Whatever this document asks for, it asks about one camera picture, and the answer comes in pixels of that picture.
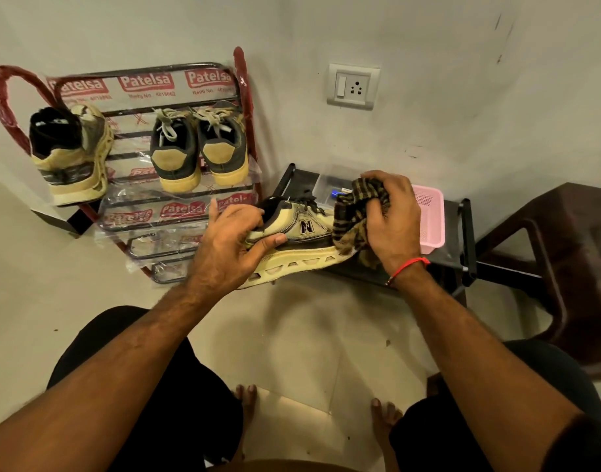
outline white shoelace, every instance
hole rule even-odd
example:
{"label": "white shoelace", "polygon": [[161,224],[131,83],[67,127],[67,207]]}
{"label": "white shoelace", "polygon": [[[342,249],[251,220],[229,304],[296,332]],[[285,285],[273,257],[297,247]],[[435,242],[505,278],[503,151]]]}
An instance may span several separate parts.
{"label": "white shoelace", "polygon": [[159,127],[158,130],[163,131],[163,135],[168,141],[175,142],[176,139],[178,139],[178,134],[176,134],[172,124],[175,119],[187,118],[189,116],[189,112],[170,108],[155,109],[154,112],[156,113],[158,120],[162,122],[161,127]]}
{"label": "white shoelace", "polygon": [[232,129],[230,127],[222,124],[222,121],[233,113],[232,109],[226,109],[226,108],[193,109],[192,108],[192,111],[193,111],[193,115],[196,119],[199,119],[201,121],[206,121],[209,123],[209,129],[211,127],[213,127],[213,130],[215,131],[215,135],[217,135],[217,137],[222,137],[220,135],[220,130],[226,131],[226,132],[232,131]]}

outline checkered cloth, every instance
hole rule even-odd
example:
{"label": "checkered cloth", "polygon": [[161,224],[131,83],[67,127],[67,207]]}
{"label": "checkered cloth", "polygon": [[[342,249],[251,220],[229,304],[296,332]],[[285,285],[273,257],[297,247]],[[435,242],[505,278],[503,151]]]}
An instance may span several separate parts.
{"label": "checkered cloth", "polygon": [[388,192],[383,188],[383,182],[376,179],[357,179],[352,182],[350,194],[337,196],[333,219],[333,244],[343,254],[348,254],[355,248],[360,252],[359,261],[375,268],[379,260],[370,250],[366,230],[366,204],[370,199],[379,199],[383,214],[390,208]]}

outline pink plastic basket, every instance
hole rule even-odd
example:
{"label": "pink plastic basket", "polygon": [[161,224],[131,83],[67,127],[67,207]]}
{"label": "pink plastic basket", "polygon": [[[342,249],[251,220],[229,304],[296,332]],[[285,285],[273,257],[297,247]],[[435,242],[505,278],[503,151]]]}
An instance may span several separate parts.
{"label": "pink plastic basket", "polygon": [[429,255],[445,245],[445,198],[438,189],[412,186],[421,207],[421,253]]}

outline man's left hand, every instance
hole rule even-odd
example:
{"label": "man's left hand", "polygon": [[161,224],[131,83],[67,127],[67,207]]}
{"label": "man's left hand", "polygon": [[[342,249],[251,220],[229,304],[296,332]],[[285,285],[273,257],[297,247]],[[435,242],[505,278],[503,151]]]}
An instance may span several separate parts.
{"label": "man's left hand", "polygon": [[250,230],[263,226],[263,210],[253,205],[231,205],[219,213],[209,206],[209,226],[200,242],[186,280],[213,306],[241,286],[271,249],[287,241],[284,233],[262,238],[250,250],[244,241]]}

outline new balance sneaker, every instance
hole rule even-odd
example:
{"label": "new balance sneaker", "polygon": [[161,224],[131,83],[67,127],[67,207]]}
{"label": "new balance sneaker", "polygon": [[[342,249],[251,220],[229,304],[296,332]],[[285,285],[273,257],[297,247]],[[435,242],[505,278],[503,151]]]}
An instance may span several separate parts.
{"label": "new balance sneaker", "polygon": [[202,176],[191,111],[157,109],[155,112],[150,154],[163,190],[191,192]]}
{"label": "new balance sneaker", "polygon": [[333,245],[333,213],[319,208],[313,199],[266,199],[263,227],[252,230],[246,247],[263,237],[285,233],[287,242],[263,257],[251,277],[240,287],[260,285],[291,273],[317,270],[343,262],[355,254],[339,253]]}
{"label": "new balance sneaker", "polygon": [[248,176],[248,150],[244,115],[232,102],[193,111],[198,122],[200,151],[215,183],[233,186]]}
{"label": "new balance sneaker", "polygon": [[30,119],[29,139],[31,159],[56,205],[90,202],[106,193],[114,134],[99,109],[86,104],[70,111],[41,109]]}

